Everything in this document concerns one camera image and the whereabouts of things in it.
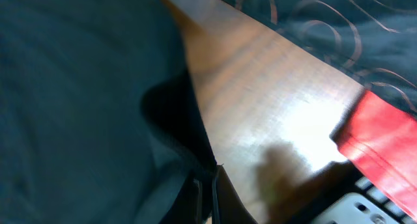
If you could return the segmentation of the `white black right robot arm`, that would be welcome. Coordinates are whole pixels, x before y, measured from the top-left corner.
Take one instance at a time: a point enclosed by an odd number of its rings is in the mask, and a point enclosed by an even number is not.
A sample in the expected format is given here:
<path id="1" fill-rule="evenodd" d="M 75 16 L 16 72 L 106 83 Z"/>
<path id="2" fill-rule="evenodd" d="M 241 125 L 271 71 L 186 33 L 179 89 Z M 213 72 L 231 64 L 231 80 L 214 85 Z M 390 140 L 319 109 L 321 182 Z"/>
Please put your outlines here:
<path id="1" fill-rule="evenodd" d="M 413 223 L 353 166 L 329 165 L 293 187 L 278 163 L 256 168 L 258 196 L 267 223 Z M 255 223 L 221 165 L 198 167 L 189 177 L 162 223 Z"/>

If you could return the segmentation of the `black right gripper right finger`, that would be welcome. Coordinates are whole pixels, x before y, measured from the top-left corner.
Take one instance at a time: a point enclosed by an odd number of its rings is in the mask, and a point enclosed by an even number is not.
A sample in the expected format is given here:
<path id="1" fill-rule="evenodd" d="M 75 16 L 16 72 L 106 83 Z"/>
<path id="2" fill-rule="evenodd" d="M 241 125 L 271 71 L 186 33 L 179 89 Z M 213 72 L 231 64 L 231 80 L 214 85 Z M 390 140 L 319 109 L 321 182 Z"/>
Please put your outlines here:
<path id="1" fill-rule="evenodd" d="M 213 223 L 257 224 L 240 200 L 222 165 L 216 167 L 213 179 Z"/>

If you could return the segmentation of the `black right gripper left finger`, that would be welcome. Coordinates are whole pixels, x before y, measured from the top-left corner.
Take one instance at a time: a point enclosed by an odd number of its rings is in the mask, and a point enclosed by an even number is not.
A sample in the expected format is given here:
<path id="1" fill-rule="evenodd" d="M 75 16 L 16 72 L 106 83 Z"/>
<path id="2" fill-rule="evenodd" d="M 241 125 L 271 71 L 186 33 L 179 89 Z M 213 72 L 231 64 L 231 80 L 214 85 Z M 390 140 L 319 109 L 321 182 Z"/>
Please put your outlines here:
<path id="1" fill-rule="evenodd" d="M 172 203 L 160 224 L 204 223 L 210 214 L 210 204 L 205 204 L 207 186 L 212 181 L 212 173 L 191 171 L 187 175 L 168 173 L 159 177 L 165 189 L 163 198 L 172 198 Z"/>

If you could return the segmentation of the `black t-shirt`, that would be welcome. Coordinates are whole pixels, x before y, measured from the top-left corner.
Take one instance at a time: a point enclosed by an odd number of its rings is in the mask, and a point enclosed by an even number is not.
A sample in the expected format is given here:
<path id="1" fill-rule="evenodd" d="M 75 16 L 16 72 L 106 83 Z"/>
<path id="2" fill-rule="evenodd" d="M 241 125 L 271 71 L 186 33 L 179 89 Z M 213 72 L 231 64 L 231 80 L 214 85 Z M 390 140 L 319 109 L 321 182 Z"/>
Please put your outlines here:
<path id="1" fill-rule="evenodd" d="M 216 168 L 161 0 L 1 0 L 1 222 L 160 223 Z"/>

